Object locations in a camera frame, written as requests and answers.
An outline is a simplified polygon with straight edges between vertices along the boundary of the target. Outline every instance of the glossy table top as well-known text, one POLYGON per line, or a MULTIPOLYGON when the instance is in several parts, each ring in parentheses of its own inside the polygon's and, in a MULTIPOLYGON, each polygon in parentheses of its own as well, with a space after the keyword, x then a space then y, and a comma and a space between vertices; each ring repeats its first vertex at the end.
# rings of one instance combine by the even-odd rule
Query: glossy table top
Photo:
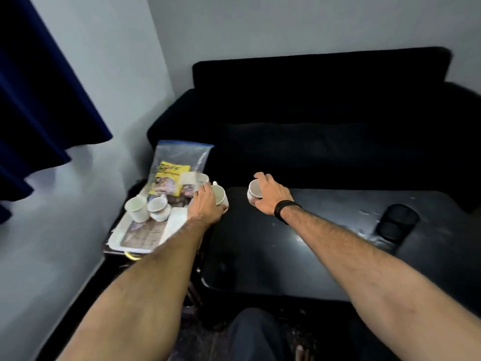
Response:
MULTIPOLYGON (((226 190, 230 207, 207 239, 202 283, 234 293, 348 301, 302 239, 251 206, 246 190, 226 190)), ((291 193, 307 211, 375 244, 373 232, 386 208, 411 207, 421 221, 395 255, 468 308, 481 310, 481 225, 446 194, 311 189, 291 193)))

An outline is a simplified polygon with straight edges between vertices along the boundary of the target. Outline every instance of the forearm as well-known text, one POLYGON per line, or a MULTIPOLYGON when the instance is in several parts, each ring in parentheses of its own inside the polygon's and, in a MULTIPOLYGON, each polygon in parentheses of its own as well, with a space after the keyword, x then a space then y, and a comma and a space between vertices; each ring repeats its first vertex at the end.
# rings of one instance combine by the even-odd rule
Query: forearm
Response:
POLYGON ((158 360, 170 353, 199 242, 207 229, 189 220, 99 297, 61 360, 158 360))
POLYGON ((286 207, 281 215, 401 359, 461 360, 481 353, 479 319, 412 267, 301 208, 286 207))

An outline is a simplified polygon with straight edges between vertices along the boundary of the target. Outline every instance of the sofa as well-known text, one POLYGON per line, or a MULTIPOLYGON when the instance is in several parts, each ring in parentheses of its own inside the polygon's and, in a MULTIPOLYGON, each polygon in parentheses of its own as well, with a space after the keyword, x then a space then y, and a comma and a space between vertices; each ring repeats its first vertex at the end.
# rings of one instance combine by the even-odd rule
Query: sofa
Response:
POLYGON ((209 60, 149 128, 210 143, 204 172, 224 187, 257 171, 290 188, 437 190, 481 204, 481 98, 446 82, 442 47, 209 60))

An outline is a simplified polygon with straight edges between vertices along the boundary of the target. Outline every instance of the black wristband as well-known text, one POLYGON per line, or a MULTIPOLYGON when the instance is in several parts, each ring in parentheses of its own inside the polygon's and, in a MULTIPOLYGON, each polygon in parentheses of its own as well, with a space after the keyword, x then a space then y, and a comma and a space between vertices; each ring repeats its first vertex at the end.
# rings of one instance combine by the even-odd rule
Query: black wristband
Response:
POLYGON ((295 206, 298 206, 302 209, 302 206, 300 206, 299 204, 295 203, 294 201, 292 200, 282 200, 282 201, 279 201, 274 209, 274 215, 276 216, 277 219, 279 219, 281 222, 284 222, 284 224, 287 224, 286 221, 284 219, 282 219, 282 217, 280 216, 280 211, 282 209, 284 209, 286 206, 291 206, 291 205, 295 205, 295 206))

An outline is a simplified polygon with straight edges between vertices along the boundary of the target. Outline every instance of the white wall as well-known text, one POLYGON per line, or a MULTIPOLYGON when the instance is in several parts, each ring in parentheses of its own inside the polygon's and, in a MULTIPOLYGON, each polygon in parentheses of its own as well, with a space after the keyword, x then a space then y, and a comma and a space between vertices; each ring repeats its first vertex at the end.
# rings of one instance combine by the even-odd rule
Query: white wall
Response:
POLYGON ((128 189, 152 159, 145 133, 173 101, 147 0, 32 0, 114 138, 28 178, 0 226, 0 359, 33 359, 89 276, 128 189))
POLYGON ((199 60, 444 46, 481 92, 481 0, 149 0, 176 95, 199 60))

